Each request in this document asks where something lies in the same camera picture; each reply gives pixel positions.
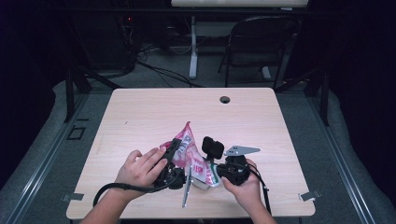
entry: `plastic wrapper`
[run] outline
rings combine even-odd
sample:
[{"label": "plastic wrapper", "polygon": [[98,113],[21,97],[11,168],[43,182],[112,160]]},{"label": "plastic wrapper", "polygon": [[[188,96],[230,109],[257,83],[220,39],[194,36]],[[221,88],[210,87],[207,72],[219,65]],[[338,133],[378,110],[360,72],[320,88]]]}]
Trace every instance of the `plastic wrapper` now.
[{"label": "plastic wrapper", "polygon": [[[206,183],[210,187],[215,187],[219,184],[219,176],[216,172],[215,164],[206,161],[199,153],[195,145],[194,136],[190,128],[190,122],[186,123],[184,129],[175,136],[180,139],[180,147],[172,159],[175,166],[182,167],[187,170],[187,167],[192,166],[191,175],[198,180]],[[161,146],[169,147],[170,142],[166,142]]]}]

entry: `black strap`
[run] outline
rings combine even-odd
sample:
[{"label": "black strap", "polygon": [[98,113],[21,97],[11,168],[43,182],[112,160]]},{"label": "black strap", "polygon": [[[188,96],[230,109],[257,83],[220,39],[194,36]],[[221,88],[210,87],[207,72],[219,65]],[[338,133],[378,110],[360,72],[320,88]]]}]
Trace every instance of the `black strap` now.
[{"label": "black strap", "polygon": [[140,192],[145,192],[145,193],[153,193],[153,192],[157,192],[160,191],[162,189],[166,189],[168,188],[170,185],[172,185],[175,181],[177,180],[177,178],[173,178],[171,181],[169,181],[167,184],[158,187],[158,188],[144,188],[144,187],[138,187],[138,186],[133,186],[133,185],[129,185],[129,184],[123,184],[123,183],[110,183],[110,184],[106,184],[103,187],[101,187],[99,189],[99,191],[96,193],[95,198],[93,199],[93,207],[96,206],[96,204],[99,201],[100,196],[108,189],[131,189],[131,190],[136,190],[136,191],[140,191]]},{"label": "black strap", "polygon": [[265,185],[264,181],[262,180],[262,176],[260,175],[260,172],[256,169],[256,171],[252,170],[249,168],[249,171],[251,173],[253,173],[255,176],[257,176],[257,178],[259,178],[260,182],[262,182],[262,193],[264,194],[264,201],[265,201],[265,207],[267,208],[267,211],[271,213],[271,206],[270,206],[270,200],[268,199],[268,191],[269,189],[267,188],[267,186]]}]

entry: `desk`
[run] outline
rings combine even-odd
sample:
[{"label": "desk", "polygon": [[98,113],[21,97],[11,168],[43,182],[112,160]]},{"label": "desk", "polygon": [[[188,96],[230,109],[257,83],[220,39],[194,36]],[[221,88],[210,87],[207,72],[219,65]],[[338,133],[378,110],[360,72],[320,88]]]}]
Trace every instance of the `desk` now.
[{"label": "desk", "polygon": [[[308,0],[172,0],[172,7],[288,7],[290,9],[291,7],[306,7],[307,4]],[[195,17],[192,16],[189,73],[191,79],[197,78],[198,54],[196,48],[196,26]]]},{"label": "desk", "polygon": [[[223,104],[220,97],[230,103]],[[113,182],[128,154],[146,153],[172,140],[190,121],[202,156],[205,136],[233,145],[258,147],[247,154],[254,160],[269,189],[275,217],[306,217],[315,213],[313,202],[303,202],[308,192],[300,163],[280,111],[276,96],[267,88],[118,89],[110,98],[71,201],[70,219],[81,219],[92,209],[96,192]],[[165,189],[132,201],[121,218],[222,218],[247,217],[233,195],[222,185],[202,190],[191,186],[187,207],[182,208],[184,189]]]}]

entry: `metal bracket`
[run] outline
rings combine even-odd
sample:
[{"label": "metal bracket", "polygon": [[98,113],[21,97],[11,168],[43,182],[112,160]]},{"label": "metal bracket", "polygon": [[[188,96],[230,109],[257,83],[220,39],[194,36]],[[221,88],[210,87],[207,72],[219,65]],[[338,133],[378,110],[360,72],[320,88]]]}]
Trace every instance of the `metal bracket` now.
[{"label": "metal bracket", "polygon": [[298,196],[299,196],[300,200],[303,200],[305,202],[308,200],[314,201],[316,198],[320,197],[321,194],[318,190],[314,190],[314,191],[307,192],[305,194],[298,194]]},{"label": "metal bracket", "polygon": [[72,200],[76,200],[76,201],[81,201],[82,198],[84,197],[84,194],[78,194],[78,193],[72,193],[72,194],[65,194],[61,201],[62,202],[66,202],[66,203],[70,203],[70,201]]},{"label": "metal bracket", "polygon": [[184,195],[183,195],[183,203],[181,204],[181,206],[182,207],[186,207],[187,206],[187,197],[189,196],[189,194],[190,194],[190,185],[191,185],[191,183],[192,183],[192,175],[191,175],[191,172],[192,172],[192,165],[190,165],[190,167],[189,167],[189,173],[187,174],[187,177],[186,177],[186,186],[185,186],[185,188],[184,188]]},{"label": "metal bracket", "polygon": [[257,147],[233,146],[224,153],[224,156],[242,156],[258,151],[260,151],[260,149]]}]

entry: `table hole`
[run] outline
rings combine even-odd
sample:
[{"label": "table hole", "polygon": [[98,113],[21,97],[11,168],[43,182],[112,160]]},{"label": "table hole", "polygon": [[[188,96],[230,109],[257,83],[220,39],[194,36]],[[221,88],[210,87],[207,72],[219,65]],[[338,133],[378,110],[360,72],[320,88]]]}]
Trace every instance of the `table hole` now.
[{"label": "table hole", "polygon": [[228,97],[228,96],[221,96],[220,97],[220,101],[223,103],[223,104],[228,104],[228,103],[230,103],[230,97]]}]

